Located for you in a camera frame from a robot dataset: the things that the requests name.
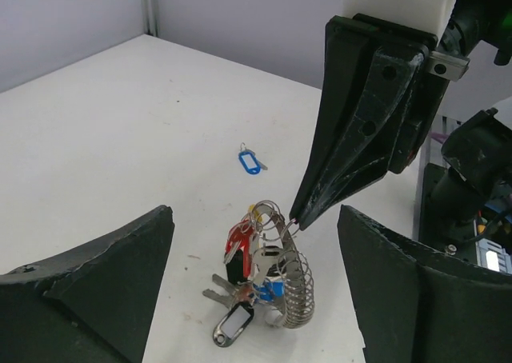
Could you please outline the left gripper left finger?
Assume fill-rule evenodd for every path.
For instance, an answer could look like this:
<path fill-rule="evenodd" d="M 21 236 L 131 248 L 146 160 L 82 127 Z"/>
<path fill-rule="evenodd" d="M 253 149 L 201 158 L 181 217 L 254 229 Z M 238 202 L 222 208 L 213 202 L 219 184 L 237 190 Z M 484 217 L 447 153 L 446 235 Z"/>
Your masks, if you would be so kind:
<path fill-rule="evenodd" d="M 174 233 L 160 205 L 1 276 L 3 362 L 142 361 Z"/>

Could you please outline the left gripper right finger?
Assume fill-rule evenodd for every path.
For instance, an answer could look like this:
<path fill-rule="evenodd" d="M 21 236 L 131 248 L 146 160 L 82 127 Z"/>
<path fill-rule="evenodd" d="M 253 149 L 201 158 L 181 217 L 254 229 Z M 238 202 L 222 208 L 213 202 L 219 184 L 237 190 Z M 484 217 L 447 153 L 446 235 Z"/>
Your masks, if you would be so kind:
<path fill-rule="evenodd" d="M 511 277 L 343 205 L 338 239 L 368 362 L 509 362 Z"/>

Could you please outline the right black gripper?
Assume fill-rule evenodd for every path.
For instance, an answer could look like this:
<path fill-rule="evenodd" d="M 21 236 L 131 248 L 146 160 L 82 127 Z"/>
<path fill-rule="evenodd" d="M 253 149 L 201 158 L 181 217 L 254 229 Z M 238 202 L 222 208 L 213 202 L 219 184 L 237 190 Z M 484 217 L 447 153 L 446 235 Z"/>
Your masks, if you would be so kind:
<path fill-rule="evenodd" d="M 443 54 L 461 57 L 433 34 L 364 14 L 328 21 L 314 139 L 290 210 L 300 229 L 414 160 L 449 85 L 435 72 Z"/>

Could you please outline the large keyring with yellow grip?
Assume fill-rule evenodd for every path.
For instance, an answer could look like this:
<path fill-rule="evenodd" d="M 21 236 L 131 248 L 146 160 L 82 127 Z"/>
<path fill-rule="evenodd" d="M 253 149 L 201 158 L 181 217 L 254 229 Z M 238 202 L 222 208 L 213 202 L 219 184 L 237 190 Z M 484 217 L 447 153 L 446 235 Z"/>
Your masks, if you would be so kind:
<path fill-rule="evenodd" d="M 204 297 L 233 309 L 238 303 L 263 305 L 271 327 L 299 329 L 314 316 L 314 279 L 309 263 L 295 244 L 295 221 L 287 221 L 278 205 L 260 201 L 228 232 L 223 264 L 226 277 L 216 273 Z"/>

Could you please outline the key with blue tag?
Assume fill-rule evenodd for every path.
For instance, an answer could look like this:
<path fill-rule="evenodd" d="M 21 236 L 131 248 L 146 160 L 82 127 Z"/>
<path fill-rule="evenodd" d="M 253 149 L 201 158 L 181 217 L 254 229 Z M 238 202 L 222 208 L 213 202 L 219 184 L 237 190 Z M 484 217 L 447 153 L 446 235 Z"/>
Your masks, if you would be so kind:
<path fill-rule="evenodd" d="M 257 159 L 255 152 L 249 149 L 244 142 L 239 147 L 238 160 L 249 175 L 257 175 L 268 170 L 268 167 Z"/>

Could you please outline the key with black tag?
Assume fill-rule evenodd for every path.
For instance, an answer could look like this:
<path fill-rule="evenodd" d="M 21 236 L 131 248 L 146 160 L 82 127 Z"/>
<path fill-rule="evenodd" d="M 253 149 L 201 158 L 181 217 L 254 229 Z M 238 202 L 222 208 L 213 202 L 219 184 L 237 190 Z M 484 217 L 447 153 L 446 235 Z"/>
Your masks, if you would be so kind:
<path fill-rule="evenodd" d="M 227 348 L 238 339 L 254 318 L 255 294 L 249 282 L 234 285 L 214 273 L 212 282 L 224 289 L 225 295 L 205 289 L 202 295 L 227 308 L 227 313 L 214 327 L 212 338 L 217 347 Z"/>

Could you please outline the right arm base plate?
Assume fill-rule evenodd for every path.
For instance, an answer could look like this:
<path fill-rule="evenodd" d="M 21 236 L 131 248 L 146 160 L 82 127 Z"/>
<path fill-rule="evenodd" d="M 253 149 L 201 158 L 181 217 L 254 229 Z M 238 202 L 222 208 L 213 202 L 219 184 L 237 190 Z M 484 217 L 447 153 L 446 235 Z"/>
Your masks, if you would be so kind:
<path fill-rule="evenodd" d="M 474 218 L 483 197 L 452 168 L 429 163 L 423 170 L 417 239 L 424 245 L 457 257 L 477 261 Z"/>

